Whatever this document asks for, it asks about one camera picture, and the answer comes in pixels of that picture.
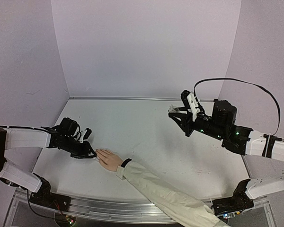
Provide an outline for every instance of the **white table surface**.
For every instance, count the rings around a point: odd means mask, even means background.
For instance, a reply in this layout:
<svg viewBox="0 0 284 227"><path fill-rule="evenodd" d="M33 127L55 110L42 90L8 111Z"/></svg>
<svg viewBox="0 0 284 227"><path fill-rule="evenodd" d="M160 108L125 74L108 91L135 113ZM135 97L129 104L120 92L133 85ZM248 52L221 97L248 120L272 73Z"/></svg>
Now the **white table surface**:
<svg viewBox="0 0 284 227"><path fill-rule="evenodd" d="M108 148L121 158L132 158L162 179L199 199L232 196L237 184L248 178L240 155L221 147L221 141L198 132L187 138L168 118L175 101L69 100L63 117L76 120L81 129L93 130L94 149ZM213 103L203 103L211 115ZM147 201L127 181L105 170L95 159L74 159L70 153L43 149L34 173L51 183L52 192L115 201Z"/></svg>

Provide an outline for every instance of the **black cable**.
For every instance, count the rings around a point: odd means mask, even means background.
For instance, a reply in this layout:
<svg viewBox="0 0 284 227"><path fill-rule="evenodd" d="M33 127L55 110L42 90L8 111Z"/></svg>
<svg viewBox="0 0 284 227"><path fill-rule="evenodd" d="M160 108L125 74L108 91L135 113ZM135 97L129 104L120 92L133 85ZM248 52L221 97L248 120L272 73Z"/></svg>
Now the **black cable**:
<svg viewBox="0 0 284 227"><path fill-rule="evenodd" d="M35 212L35 211L33 210L32 206L30 205L30 202L29 202L29 192L28 192L28 189L26 189L26 191L27 191L27 202L28 202L28 206L29 206L29 208L32 210L32 212L33 212L34 214L40 216L40 217L49 218L49 219L52 219L52 220L55 220L55 221L56 221L55 218L48 217L48 216L44 216L44 215L41 215L41 214L38 214L37 212Z"/></svg>
<svg viewBox="0 0 284 227"><path fill-rule="evenodd" d="M4 129L31 129L31 130L36 130L36 131L44 131L44 132L48 133L48 131L45 130L45 129L26 127L26 126L6 126L6 125L0 125L0 128L4 128Z"/></svg>
<svg viewBox="0 0 284 227"><path fill-rule="evenodd" d="M258 85L258 84L253 84L253 83L249 83L249 82L246 82L246 81L243 81L243 80L239 80L239 79L235 79L235 78L209 78L209 79L203 79L203 80L200 80L198 81L195 86L194 86L194 96L196 97L196 94L195 94L195 87L198 85L198 84L201 84L203 82L206 82L206 81L213 81L213 80L233 80L233 81L237 81L237 82L242 82L242 83L245 83L245 84L251 84L251 85L254 85L258 88L260 88L261 90L263 90L264 92L268 93L272 99L274 100L275 104L276 104L276 107L278 109L278 127L275 131L275 133L273 134L273 136L278 132L279 130L279 127L280 127L280 121L281 121L281 110L280 110L280 105L278 104L278 101L276 100L276 98L273 96L273 94L268 91L266 88L264 88L263 86L261 85Z"/></svg>
<svg viewBox="0 0 284 227"><path fill-rule="evenodd" d="M82 136L82 133L81 133L81 127L80 127L80 125L78 124L78 127L79 127L79 131L78 131L78 133L80 134L80 136L79 136L79 138L77 138L77 140L80 140L80 138L81 138L81 136Z"/></svg>

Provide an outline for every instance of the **black wristband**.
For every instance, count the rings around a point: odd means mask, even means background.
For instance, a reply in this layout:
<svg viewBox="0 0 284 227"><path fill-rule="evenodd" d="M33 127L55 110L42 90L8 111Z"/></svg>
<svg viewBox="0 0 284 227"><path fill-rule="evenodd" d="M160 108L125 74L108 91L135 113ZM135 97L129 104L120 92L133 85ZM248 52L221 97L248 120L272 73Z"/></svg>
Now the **black wristband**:
<svg viewBox="0 0 284 227"><path fill-rule="evenodd" d="M121 167L125 168L125 166L131 161L130 158L126 159L122 164Z"/></svg>

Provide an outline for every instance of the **beige sleeve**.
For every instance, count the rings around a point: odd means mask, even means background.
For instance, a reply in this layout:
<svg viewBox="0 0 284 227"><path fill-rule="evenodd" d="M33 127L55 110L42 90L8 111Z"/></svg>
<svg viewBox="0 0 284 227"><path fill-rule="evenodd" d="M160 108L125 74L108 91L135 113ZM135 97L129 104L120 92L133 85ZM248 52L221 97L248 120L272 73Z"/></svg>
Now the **beige sleeve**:
<svg viewBox="0 0 284 227"><path fill-rule="evenodd" d="M202 201L159 179L142 165L131 161L117 175L125 178L146 198L185 227L227 227Z"/></svg>

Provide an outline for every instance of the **white wall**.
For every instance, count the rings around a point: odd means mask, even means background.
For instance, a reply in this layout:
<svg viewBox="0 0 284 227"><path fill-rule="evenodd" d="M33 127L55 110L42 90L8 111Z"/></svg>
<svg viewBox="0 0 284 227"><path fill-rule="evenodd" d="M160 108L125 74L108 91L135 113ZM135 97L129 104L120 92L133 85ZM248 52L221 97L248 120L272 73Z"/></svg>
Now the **white wall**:
<svg viewBox="0 0 284 227"><path fill-rule="evenodd" d="M71 96L177 97L225 77L241 0L52 0ZM216 98L222 82L203 99Z"/></svg>
<svg viewBox="0 0 284 227"><path fill-rule="evenodd" d="M0 123L51 126L68 99L50 0L0 0ZM31 170L40 149L6 157ZM0 182L0 227L14 189Z"/></svg>
<svg viewBox="0 0 284 227"><path fill-rule="evenodd" d="M243 0L237 35L226 77L263 85L281 107L277 133L284 137L284 1ZM220 99L238 108L238 125L273 133L277 109L269 95L256 87L226 81ZM284 169L284 164L261 157L247 157L254 177L268 176ZM279 227L284 227L284 192L269 197Z"/></svg>

